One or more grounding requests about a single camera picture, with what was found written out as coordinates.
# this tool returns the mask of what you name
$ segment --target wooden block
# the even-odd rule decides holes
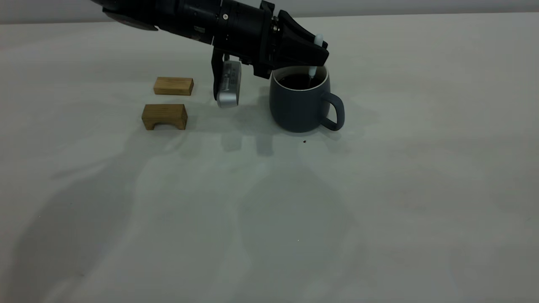
[[[154,93],[156,95],[190,96],[194,85],[195,82],[192,78],[159,77],[155,81]]]
[[[156,124],[172,124],[178,129],[185,129],[187,111],[183,104],[147,104],[142,121],[147,130],[153,130]]]

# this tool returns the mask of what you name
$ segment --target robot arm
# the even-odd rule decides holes
[[[236,56],[253,65],[254,75],[269,79],[277,68],[323,66],[327,43],[314,44],[315,36],[286,12],[273,17],[275,5],[262,1],[254,8],[234,0],[92,0],[110,18],[143,30],[157,27],[213,45],[214,97],[223,71],[223,56]]]

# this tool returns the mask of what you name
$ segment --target silver device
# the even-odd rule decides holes
[[[217,93],[217,104],[220,108],[238,106],[240,83],[241,63],[239,61],[224,61],[223,77]]]

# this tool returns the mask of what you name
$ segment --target table surface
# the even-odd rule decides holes
[[[164,31],[0,26],[0,301],[539,302],[539,13],[298,20],[339,132],[279,129],[250,66],[219,109]]]

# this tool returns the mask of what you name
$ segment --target dark liquid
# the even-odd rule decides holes
[[[281,83],[281,85],[283,85],[286,88],[300,90],[300,89],[309,89],[309,88],[316,87],[322,84],[322,80],[318,79],[317,77],[315,77],[314,79],[311,79],[309,75],[305,75],[305,74],[303,75],[296,74],[296,75],[289,75],[282,78],[279,81],[279,83]]]

